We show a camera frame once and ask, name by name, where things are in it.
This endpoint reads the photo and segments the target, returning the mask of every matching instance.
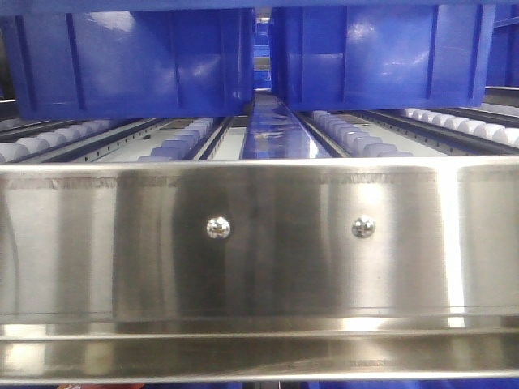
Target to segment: metal channel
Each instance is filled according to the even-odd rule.
[[[243,159],[329,158],[329,152],[280,99],[257,92]]]
[[[213,153],[218,149],[218,145],[222,140],[225,132],[232,126],[234,118],[228,117],[221,120],[217,128],[211,133],[207,141],[201,145],[191,158],[192,160],[208,160]]]
[[[517,198],[517,157],[2,166],[0,382],[518,376]]]
[[[0,118],[9,119],[17,118],[19,116],[18,104],[16,100],[3,100],[0,101]]]
[[[519,107],[519,88],[486,87],[484,101],[488,104]]]
[[[165,119],[143,119],[137,122],[131,122],[113,130],[108,130],[102,134],[55,148],[49,152],[43,152],[37,156],[31,156],[21,160],[20,163],[92,162],[112,152],[116,148],[122,147],[125,143],[165,125],[167,122],[168,120]]]
[[[427,144],[442,152],[480,156],[517,155],[519,150],[505,144],[492,142],[470,134],[455,132],[433,124],[404,118],[392,111],[356,111],[361,118],[375,121],[389,129],[401,130],[401,134],[414,134],[417,140],[422,137]]]
[[[301,113],[294,112],[296,118],[305,126],[310,134],[317,139],[324,149],[334,158],[351,157],[344,148],[339,146],[332,138],[327,136],[323,131],[319,130],[317,125],[308,117]]]

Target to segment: blue plastic bin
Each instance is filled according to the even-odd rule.
[[[487,85],[519,86],[519,6],[500,5],[488,61]]]
[[[479,105],[495,6],[276,8],[272,90],[291,109]]]
[[[2,20],[24,118],[239,114],[253,93],[252,9]]]

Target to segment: stainless steel rail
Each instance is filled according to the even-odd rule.
[[[0,168],[0,381],[519,375],[519,158]]]

